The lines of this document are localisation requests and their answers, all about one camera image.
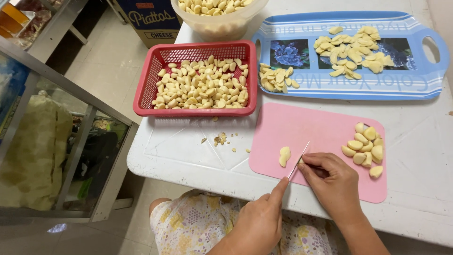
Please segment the piattos box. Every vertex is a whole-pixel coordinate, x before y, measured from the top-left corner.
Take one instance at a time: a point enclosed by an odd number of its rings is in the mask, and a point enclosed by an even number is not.
[[[114,0],[118,11],[132,25],[146,47],[173,44],[183,20],[170,0]]]

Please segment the knife blade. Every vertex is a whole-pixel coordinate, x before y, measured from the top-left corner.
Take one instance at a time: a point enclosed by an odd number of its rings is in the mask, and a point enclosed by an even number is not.
[[[293,174],[294,169],[296,169],[297,165],[299,164],[300,158],[302,158],[303,154],[305,153],[305,150],[307,149],[308,144],[310,144],[310,141],[307,143],[307,145],[305,146],[304,151],[302,152],[302,154],[300,155],[300,157],[297,159],[296,165],[294,166],[294,168],[293,168],[293,170],[291,171],[291,173],[289,173],[288,179],[291,178],[291,175]]]

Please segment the person's left hand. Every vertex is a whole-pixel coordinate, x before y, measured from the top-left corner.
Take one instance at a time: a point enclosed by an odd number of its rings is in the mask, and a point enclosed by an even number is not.
[[[266,255],[281,239],[282,198],[289,180],[284,177],[269,194],[251,201],[239,212],[227,235],[233,254]]]

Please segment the white plastic table top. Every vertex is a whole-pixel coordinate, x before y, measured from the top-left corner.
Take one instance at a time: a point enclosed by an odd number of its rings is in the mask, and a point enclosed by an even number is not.
[[[273,15],[334,10],[391,10],[413,14],[432,27],[425,0],[270,0],[251,22],[250,39],[262,20]],[[176,43],[200,42],[184,23]],[[373,102],[291,98],[258,93],[254,114],[245,118],[143,118],[129,151],[129,169],[244,200],[270,193],[279,180],[254,173],[248,154],[258,111],[267,102],[373,118],[386,129],[388,196],[379,204],[361,201],[377,230],[453,247],[453,98],[446,79],[438,98],[428,101]],[[219,132],[238,132],[234,146],[198,146]],[[291,183],[283,208],[329,218],[311,188]]]

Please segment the blue serving tray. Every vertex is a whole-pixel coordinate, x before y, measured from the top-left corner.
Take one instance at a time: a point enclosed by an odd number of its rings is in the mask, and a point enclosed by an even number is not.
[[[329,29],[342,26],[353,36],[362,26],[379,30],[379,50],[390,54],[395,67],[386,67],[380,74],[368,68],[357,69],[360,80],[348,80],[344,75],[331,77],[328,57],[319,57],[313,44],[319,36],[329,36]],[[422,40],[431,37],[440,53],[440,62],[430,62]],[[299,89],[289,87],[283,96],[331,98],[348,100],[420,100],[439,96],[442,79],[450,62],[450,54],[440,35],[423,26],[412,15],[396,11],[336,11],[271,16],[263,21],[253,35],[259,63],[272,68],[294,68],[290,78]]]

